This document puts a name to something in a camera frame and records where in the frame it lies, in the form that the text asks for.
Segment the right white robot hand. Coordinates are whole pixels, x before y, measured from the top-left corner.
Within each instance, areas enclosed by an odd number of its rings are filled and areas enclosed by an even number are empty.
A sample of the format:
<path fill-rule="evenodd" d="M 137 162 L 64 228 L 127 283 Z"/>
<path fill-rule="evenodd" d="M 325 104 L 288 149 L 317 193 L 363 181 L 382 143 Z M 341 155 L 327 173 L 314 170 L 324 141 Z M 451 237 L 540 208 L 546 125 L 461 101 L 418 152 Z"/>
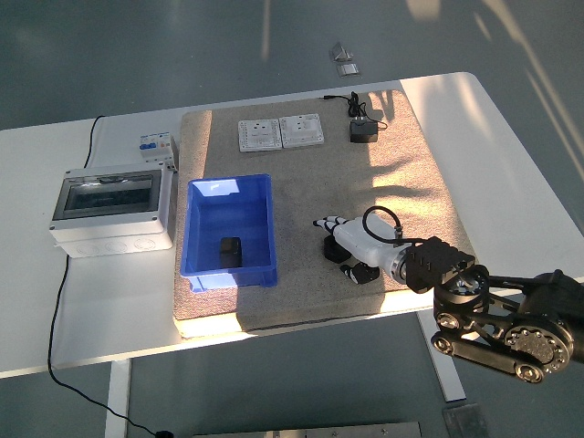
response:
<path fill-rule="evenodd" d="M 369 213 L 366 225 L 363 217 L 347 220 L 340 216 L 327 216 L 313 222 L 332 236 L 333 247 L 342 248 L 340 252 L 355 258 L 355 266 L 342 265 L 340 270 L 358 285 L 367 284 L 380 276 L 381 270 L 394 281 L 406 284 L 405 244 L 384 243 L 381 239 L 393 240 L 402 238 L 402 226 L 395 226 L 379 218 L 375 213 Z"/>

